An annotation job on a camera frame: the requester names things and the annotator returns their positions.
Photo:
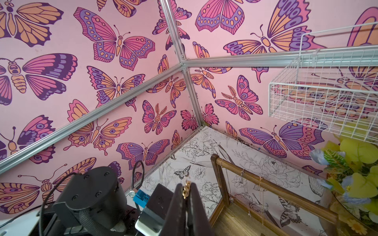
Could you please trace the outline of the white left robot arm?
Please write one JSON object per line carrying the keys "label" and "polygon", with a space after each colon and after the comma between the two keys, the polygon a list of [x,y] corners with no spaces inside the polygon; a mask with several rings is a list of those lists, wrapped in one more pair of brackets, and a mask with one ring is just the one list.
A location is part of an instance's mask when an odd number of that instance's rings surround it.
{"label": "white left robot arm", "polygon": [[114,161],[67,178],[68,185],[43,214],[45,236],[89,236],[89,223],[97,235],[113,232],[138,236],[135,224],[140,211],[123,197],[121,166]]}

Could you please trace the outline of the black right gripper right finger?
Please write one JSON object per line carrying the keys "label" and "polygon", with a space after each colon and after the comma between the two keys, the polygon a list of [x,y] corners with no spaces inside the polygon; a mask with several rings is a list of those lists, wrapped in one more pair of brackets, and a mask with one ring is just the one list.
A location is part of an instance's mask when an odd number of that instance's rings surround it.
{"label": "black right gripper right finger", "polygon": [[214,232],[202,204],[197,185],[190,181],[185,183],[186,231],[188,236],[213,236]]}

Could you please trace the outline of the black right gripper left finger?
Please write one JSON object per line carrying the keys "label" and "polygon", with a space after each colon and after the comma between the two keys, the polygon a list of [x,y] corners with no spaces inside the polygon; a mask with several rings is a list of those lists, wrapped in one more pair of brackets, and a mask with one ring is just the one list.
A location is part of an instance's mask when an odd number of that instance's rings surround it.
{"label": "black right gripper left finger", "polygon": [[164,225],[159,233],[160,236],[186,235],[186,199],[183,192],[183,185],[179,183],[173,193]]}

